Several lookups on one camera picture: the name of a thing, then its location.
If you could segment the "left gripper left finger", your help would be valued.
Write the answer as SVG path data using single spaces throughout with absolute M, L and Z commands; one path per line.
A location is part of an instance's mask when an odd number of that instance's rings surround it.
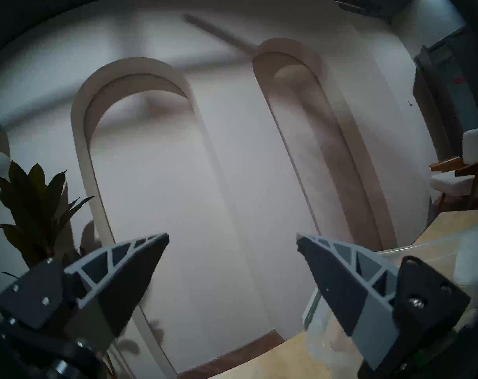
M 167 233 L 101 247 L 64 267 L 39 262 L 0 293 L 0 312 L 30 330 L 116 338 L 145 294 Z

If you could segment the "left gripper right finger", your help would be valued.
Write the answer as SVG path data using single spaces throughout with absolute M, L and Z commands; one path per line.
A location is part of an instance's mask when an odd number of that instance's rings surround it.
M 415 355 L 449 335 L 470 296 L 413 255 L 400 266 L 367 248 L 297 234 L 318 291 L 363 357 L 359 371 L 416 371 Z

